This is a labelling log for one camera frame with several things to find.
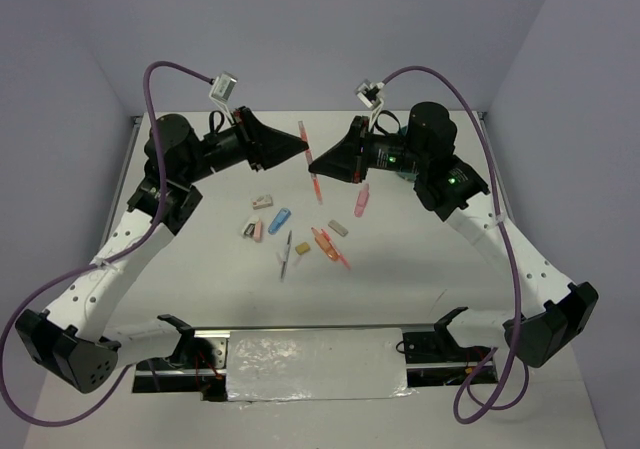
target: small clamp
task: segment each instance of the small clamp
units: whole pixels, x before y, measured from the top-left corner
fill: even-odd
[[[119,269],[115,264],[109,262],[106,258],[104,257],[94,257],[93,258],[93,264],[95,264],[96,269],[102,269],[102,268],[106,268],[109,269],[111,271],[115,271],[118,274],[122,274],[122,269]]]
[[[253,237],[253,233],[256,230],[256,225],[260,222],[258,216],[251,216],[244,226],[242,226],[242,237]]]
[[[504,222],[507,219],[507,213],[502,212],[495,217],[491,218],[491,222],[487,224],[486,229],[493,229],[494,227],[498,227],[500,223]]]

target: small object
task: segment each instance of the small object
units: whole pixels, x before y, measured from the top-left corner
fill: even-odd
[[[278,230],[280,230],[282,225],[285,222],[287,222],[287,219],[289,219],[289,216],[291,216],[291,211],[289,209],[287,209],[286,207],[283,207],[282,209],[280,209],[280,212],[278,212],[276,217],[273,219],[273,221],[269,225],[269,234],[274,235],[276,232],[278,232]]]
[[[262,240],[262,221],[258,219],[255,226],[253,227],[253,240],[255,242],[260,242]]]
[[[229,74],[228,72],[223,72],[213,81],[209,97],[213,101],[226,104],[229,101],[229,96],[231,96],[231,92],[237,82],[237,77]]]
[[[213,80],[211,83],[211,92],[209,92],[209,99],[220,108],[229,121],[233,121],[234,119],[227,102],[229,102],[229,97],[237,82],[237,77],[228,72],[223,72]]]
[[[260,222],[258,216],[251,216],[247,219],[247,222],[242,226],[242,237],[253,237],[258,222]]]
[[[320,249],[322,249],[322,251],[327,255],[329,259],[331,259],[332,261],[337,261],[338,259],[340,259],[340,256],[338,256],[338,253],[324,236],[324,234],[319,232],[315,227],[311,228],[311,232],[313,232],[313,235],[315,236],[316,243],[320,246]]]
[[[271,194],[265,194],[264,196],[256,197],[251,200],[251,205],[254,209],[263,209],[265,207],[273,206],[273,198]]]
[[[309,139],[307,138],[307,130],[304,127],[304,123],[302,121],[298,121],[298,129],[300,130],[300,139],[309,145]],[[307,164],[311,165],[313,163],[313,156],[311,155],[311,149],[307,149],[304,151],[304,155],[307,158]],[[320,192],[320,183],[318,182],[318,176],[313,172],[310,172],[311,180],[313,181],[313,190],[316,193],[316,199],[318,200],[318,204],[322,205],[322,192]]]
[[[311,250],[311,246],[308,242],[303,242],[302,244],[298,244],[296,246],[296,252],[300,255],[305,254]]]
[[[289,253],[291,252],[291,237],[293,236],[293,231],[289,231],[289,236],[287,237],[287,245],[284,246],[284,258],[282,261],[282,269],[280,271],[280,280],[284,281],[284,276],[287,273],[287,265],[289,264]]]
[[[331,219],[329,221],[329,227],[340,234],[342,237],[345,237],[347,234],[349,234],[349,231],[347,231],[342,224],[334,219]]]
[[[321,231],[322,231],[322,235],[327,239],[327,241],[329,241],[329,244],[331,244],[331,247],[333,247],[333,249],[336,251],[336,254],[338,254],[338,258],[340,259],[342,264],[344,264],[344,267],[351,270],[351,264],[349,264],[349,261],[347,261],[347,258],[344,257],[344,254],[340,252],[340,250],[338,249],[338,246],[336,246],[336,243],[333,242],[333,240],[331,239],[331,236],[329,236],[327,231],[325,231],[324,229],[321,229]]]
[[[353,211],[356,217],[362,217],[362,214],[364,214],[364,208],[367,207],[367,202],[369,202],[369,183],[365,182],[364,187],[360,189],[360,192],[358,193],[356,208]]]

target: white cable clip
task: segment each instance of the white cable clip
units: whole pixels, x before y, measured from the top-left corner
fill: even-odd
[[[110,269],[112,271],[117,272],[118,274],[122,274],[122,270],[115,266],[113,263],[107,261],[104,257],[94,257],[92,261],[96,265],[96,269]]]
[[[213,80],[211,84],[211,92],[209,93],[209,99],[211,99],[216,106],[224,113],[230,124],[233,124],[233,115],[229,110],[227,102],[231,96],[233,88],[236,86],[238,78],[228,72],[223,72]]]
[[[492,217],[491,222],[487,224],[487,229],[493,229],[494,227],[498,227],[501,222],[504,222],[507,219],[507,213],[503,212],[498,216]]]
[[[372,83],[368,79],[365,79],[354,91],[358,99],[360,99],[367,108],[371,109],[369,127],[373,127],[373,124],[376,122],[376,119],[378,119],[384,107],[383,87],[384,83],[382,82]]]

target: orange pen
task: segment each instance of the orange pen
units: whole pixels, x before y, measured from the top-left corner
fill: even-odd
[[[335,248],[322,233],[320,233],[315,227],[311,228],[311,232],[313,232],[313,235],[315,236],[316,242],[320,246],[320,249],[322,249],[322,251],[327,255],[329,259],[331,259],[332,261],[337,261],[338,259],[340,259],[340,256],[336,252]]]
[[[322,235],[325,237],[325,239],[327,239],[327,241],[329,241],[329,244],[331,244],[331,246],[333,247],[333,249],[336,251],[336,253],[338,254],[338,257],[340,258],[340,261],[342,261],[342,263],[344,264],[344,267],[346,267],[347,269],[351,270],[351,264],[349,264],[349,261],[347,261],[347,258],[344,257],[344,254],[342,254],[339,250],[338,250],[338,246],[336,246],[336,243],[333,242],[333,240],[331,240],[331,237],[329,236],[329,234],[327,233],[327,231],[325,231],[324,229],[320,229],[322,231]]]

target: black cable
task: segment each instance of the black cable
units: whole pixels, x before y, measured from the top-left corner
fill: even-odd
[[[215,125],[216,114],[220,115],[220,122],[217,126]],[[222,111],[211,111],[211,113],[209,113],[209,132],[211,132],[212,134],[217,134],[218,132],[220,132],[220,129],[222,129],[222,126],[224,126],[224,119],[225,118]]]
[[[380,120],[380,116],[383,116],[383,115],[384,116],[388,116],[391,119],[393,119],[394,121],[396,121],[396,123],[398,124],[398,132],[400,132],[400,129],[402,129],[402,124],[400,123],[400,120],[398,119],[398,117],[393,112],[387,111],[386,109],[380,111],[380,114],[378,114],[378,118],[373,123],[373,127],[371,128],[371,132],[373,132],[374,129],[377,129],[379,132],[381,132],[385,136],[389,135],[389,132],[387,130],[383,129],[382,127],[380,127],[380,124],[378,124],[378,121]]]

